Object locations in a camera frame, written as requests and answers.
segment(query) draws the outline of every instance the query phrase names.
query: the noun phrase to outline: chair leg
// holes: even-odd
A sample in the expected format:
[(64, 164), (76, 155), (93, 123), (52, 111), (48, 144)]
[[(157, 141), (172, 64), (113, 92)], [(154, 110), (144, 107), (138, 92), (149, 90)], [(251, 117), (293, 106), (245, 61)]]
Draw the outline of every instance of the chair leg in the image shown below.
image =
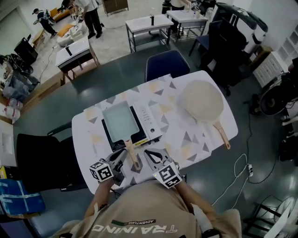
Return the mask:
[(194, 48), (196, 47), (196, 44), (197, 44), (197, 40), (195, 40), (188, 56), (191, 56), (192, 52), (194, 51)]

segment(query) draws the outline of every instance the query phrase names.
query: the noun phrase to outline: white cable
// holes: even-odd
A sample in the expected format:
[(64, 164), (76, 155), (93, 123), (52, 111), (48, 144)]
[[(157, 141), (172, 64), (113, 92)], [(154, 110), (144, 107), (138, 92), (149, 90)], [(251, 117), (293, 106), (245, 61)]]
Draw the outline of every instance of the white cable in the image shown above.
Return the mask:
[[(238, 175), (236, 175), (236, 171), (235, 171), (235, 169), (236, 169), (236, 163), (238, 162), (238, 160), (240, 160), (240, 158), (242, 157), (242, 156), (245, 156), (245, 161), (246, 161), (246, 164), (245, 164), (245, 166), (244, 166), (244, 168), (243, 168), (243, 170), (238, 174)], [(247, 156), (246, 156), (246, 154), (242, 154), (236, 161), (235, 161), (235, 164), (234, 164), (234, 175), (235, 175), (235, 179), (234, 179), (234, 181), (226, 188), (226, 190), (222, 193), (222, 195), (220, 195), (220, 197), (218, 198), (218, 199), (216, 199), (216, 201), (212, 204), (212, 206), (227, 192), (227, 190), (235, 183), (235, 181), (237, 180), (237, 178), (239, 178), (240, 176), (241, 176), (241, 174), (245, 171), (245, 169), (246, 169), (246, 167), (247, 167)], [(242, 188), (241, 188), (241, 191), (240, 191), (240, 193), (239, 193), (239, 195), (238, 195), (238, 197), (237, 197), (237, 200), (236, 200), (236, 203), (237, 203), (237, 201), (238, 201), (238, 198), (239, 198), (239, 196), (240, 196), (240, 194), (241, 194), (241, 192), (242, 192), (242, 190), (243, 190), (243, 188), (244, 188), (244, 185), (245, 185), (245, 183), (246, 183), (246, 181), (244, 182), (244, 184), (243, 184), (243, 186), (242, 186)]]

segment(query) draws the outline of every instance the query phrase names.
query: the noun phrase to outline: gray floor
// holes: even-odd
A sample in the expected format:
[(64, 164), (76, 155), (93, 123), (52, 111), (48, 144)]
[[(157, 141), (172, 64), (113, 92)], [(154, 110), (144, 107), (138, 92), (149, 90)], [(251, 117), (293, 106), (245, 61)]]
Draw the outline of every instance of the gray floor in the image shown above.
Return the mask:
[[(184, 42), (176, 46), (170, 45), (170, 48), (178, 47), (193, 72), (197, 71), (200, 59), (197, 50), (191, 58), (188, 57), (191, 44), (192, 41)], [(141, 84), (144, 80), (147, 58), (166, 50), (166, 46), (143, 50), (111, 61), (67, 83), (22, 115), (14, 126), (15, 140), (19, 133), (46, 135), (48, 131), (69, 122), (83, 109)], [(230, 141), (231, 150), (228, 151), (222, 146), (213, 151), (211, 157), (182, 170), (183, 174), (187, 174), (188, 184), (210, 203), (213, 203), (234, 180), (234, 162), (242, 153), (247, 153), (246, 140), (250, 134), (249, 114), (248, 105), (244, 105), (243, 102), (259, 91), (260, 87), (253, 77), (231, 88), (231, 96), (227, 100), (239, 129), (238, 135)], [(278, 116), (251, 116), (251, 130), (253, 135), (249, 141), (249, 163), (253, 165), (254, 171), (251, 181), (258, 182), (264, 179), (272, 169), (284, 131), (278, 121)], [(58, 139), (70, 135), (69, 130), (59, 135)], [(242, 170), (244, 165), (243, 159), (238, 163), (236, 173)], [(253, 213), (256, 204), (268, 195), (274, 195), (281, 200), (288, 196), (297, 197), (297, 175), (298, 170), (291, 161), (277, 162), (274, 172), (265, 182), (258, 185), (250, 183), (245, 185), (235, 208), (240, 211), (242, 218), (246, 218)], [(215, 204), (219, 213), (233, 206), (246, 178), (245, 172)], [(40, 217), (31, 219), (41, 237), (53, 234), (68, 220), (82, 219), (92, 199), (92, 194), (88, 189), (75, 192), (51, 190), (42, 192), (42, 196), (47, 209)], [(279, 202), (269, 199), (265, 204), (277, 206)]]

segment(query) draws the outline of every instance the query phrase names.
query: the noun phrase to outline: blue chair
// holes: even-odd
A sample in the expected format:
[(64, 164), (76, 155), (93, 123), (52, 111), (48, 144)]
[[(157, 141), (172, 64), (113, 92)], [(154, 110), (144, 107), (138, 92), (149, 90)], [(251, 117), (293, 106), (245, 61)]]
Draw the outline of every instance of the blue chair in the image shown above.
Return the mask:
[(166, 51), (149, 57), (146, 65), (145, 82), (157, 79), (167, 74), (172, 78), (186, 75), (190, 66), (177, 50)]
[(188, 56), (190, 56), (192, 54), (197, 43), (200, 43), (201, 46), (203, 46), (206, 50), (209, 50), (209, 35), (198, 36), (196, 38)]

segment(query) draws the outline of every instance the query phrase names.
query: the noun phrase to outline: white shirt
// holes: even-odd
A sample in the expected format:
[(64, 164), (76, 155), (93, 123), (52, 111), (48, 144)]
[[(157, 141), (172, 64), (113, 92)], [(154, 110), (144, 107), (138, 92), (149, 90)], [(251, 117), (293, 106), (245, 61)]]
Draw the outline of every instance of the white shirt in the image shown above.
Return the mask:
[(93, 11), (98, 7), (95, 0), (74, 0), (74, 5), (81, 7), (82, 10), (84, 10), (84, 8), (88, 6), (87, 12)]
[(184, 6), (184, 4), (181, 0), (171, 0), (171, 4), (174, 7), (183, 7)]

